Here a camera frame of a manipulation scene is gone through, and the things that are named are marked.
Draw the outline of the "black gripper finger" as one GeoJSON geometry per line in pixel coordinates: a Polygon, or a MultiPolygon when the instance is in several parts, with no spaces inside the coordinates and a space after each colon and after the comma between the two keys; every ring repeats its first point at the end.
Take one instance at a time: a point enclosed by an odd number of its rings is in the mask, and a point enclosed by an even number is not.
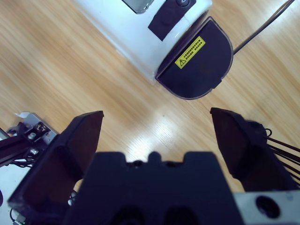
{"type": "Polygon", "coordinates": [[[246,192],[297,189],[296,181],[267,145],[262,124],[230,110],[213,107],[210,113],[228,171],[246,192]]]}
{"type": "Polygon", "coordinates": [[[8,199],[18,212],[59,212],[84,177],[98,147],[104,113],[75,117],[55,138],[8,199]]]}

